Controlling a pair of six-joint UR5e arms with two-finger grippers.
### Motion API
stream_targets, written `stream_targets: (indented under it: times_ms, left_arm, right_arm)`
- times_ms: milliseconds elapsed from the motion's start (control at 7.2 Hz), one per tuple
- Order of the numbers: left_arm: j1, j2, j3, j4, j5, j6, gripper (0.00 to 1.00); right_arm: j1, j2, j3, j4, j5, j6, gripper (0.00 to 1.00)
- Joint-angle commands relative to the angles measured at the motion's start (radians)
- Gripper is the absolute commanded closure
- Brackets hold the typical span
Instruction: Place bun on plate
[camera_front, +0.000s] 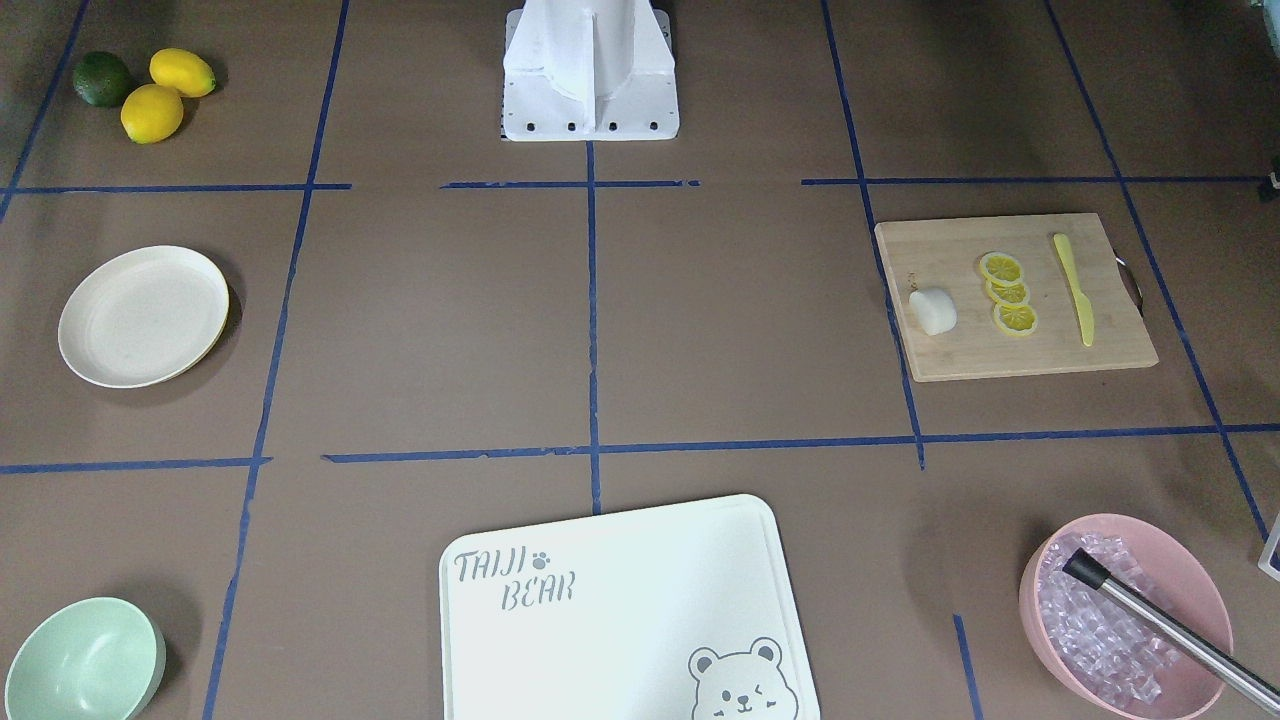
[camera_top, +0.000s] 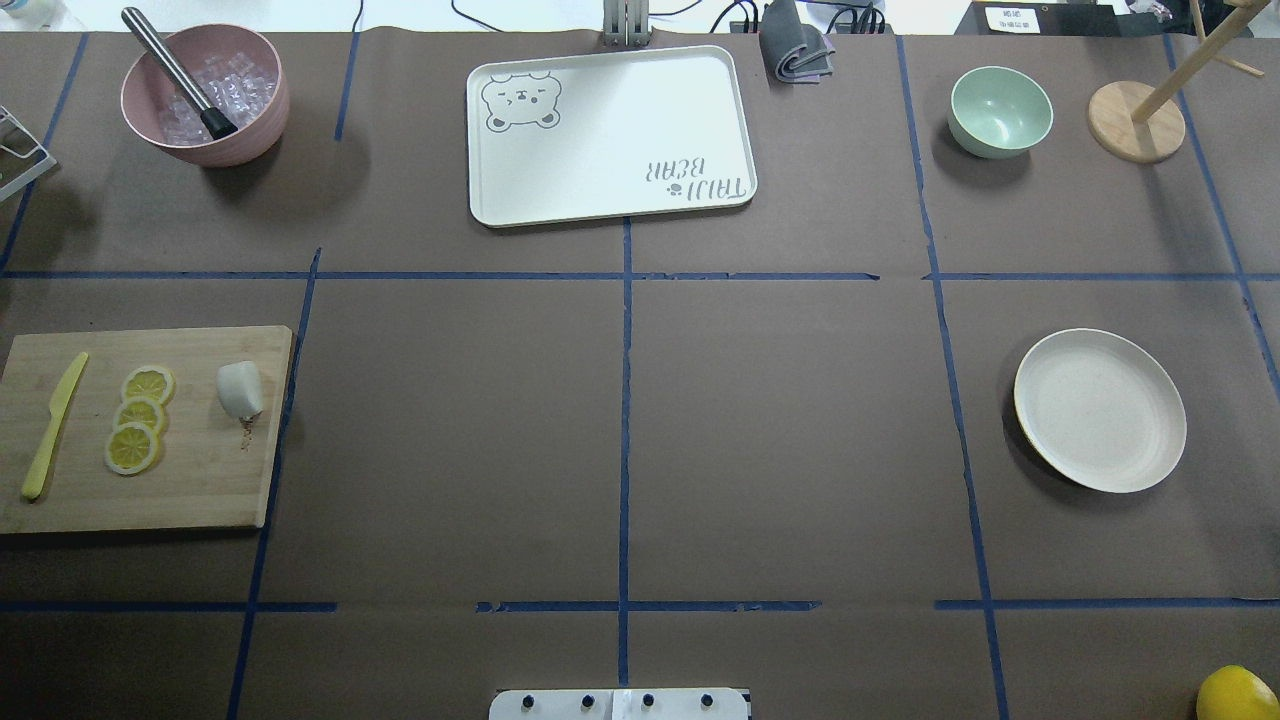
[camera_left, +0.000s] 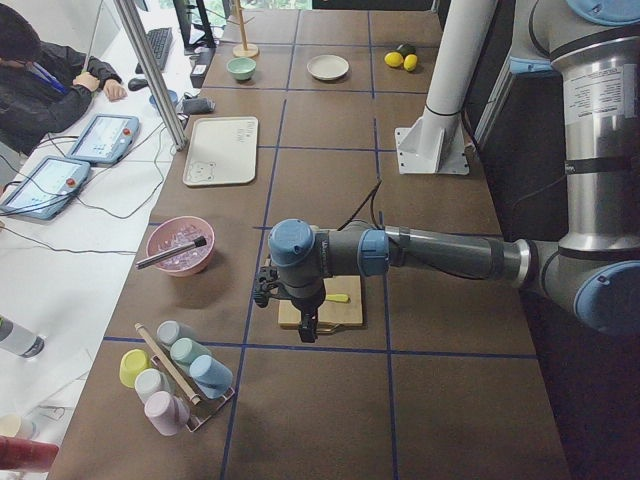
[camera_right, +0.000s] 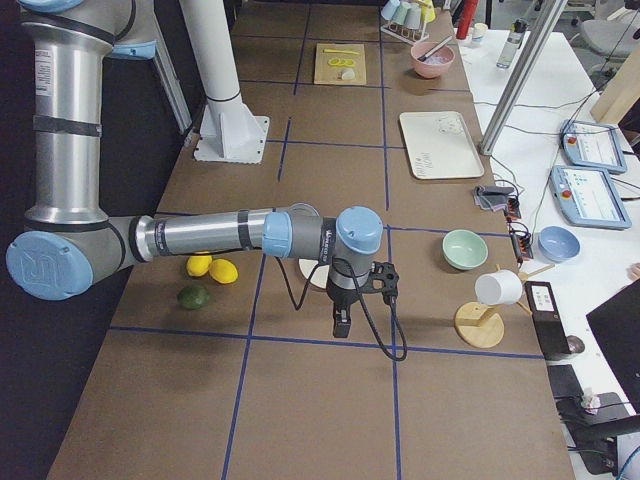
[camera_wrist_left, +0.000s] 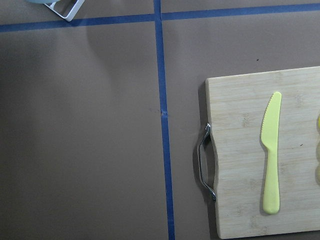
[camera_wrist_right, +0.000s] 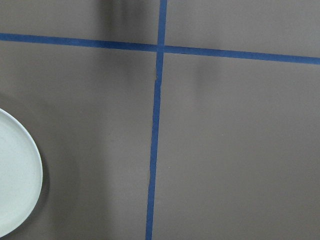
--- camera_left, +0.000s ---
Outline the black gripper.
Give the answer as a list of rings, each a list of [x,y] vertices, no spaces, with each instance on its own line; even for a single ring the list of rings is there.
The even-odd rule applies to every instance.
[[[300,311],[309,311],[301,313],[298,334],[303,343],[316,342],[318,338],[317,309],[323,303],[323,295],[319,290],[308,297],[293,295],[285,288],[285,284],[280,280],[275,267],[262,266],[254,277],[252,299],[260,308],[266,308],[271,299],[277,299],[290,301]]]

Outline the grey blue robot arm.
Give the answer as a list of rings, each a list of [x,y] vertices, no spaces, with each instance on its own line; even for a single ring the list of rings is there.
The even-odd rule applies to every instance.
[[[558,242],[449,235],[352,221],[335,230],[276,224],[253,299],[287,300],[305,342],[317,337],[327,278],[428,268],[503,280],[544,296],[609,335],[639,330],[639,5],[635,1],[520,1],[514,73],[563,80],[568,230]]]

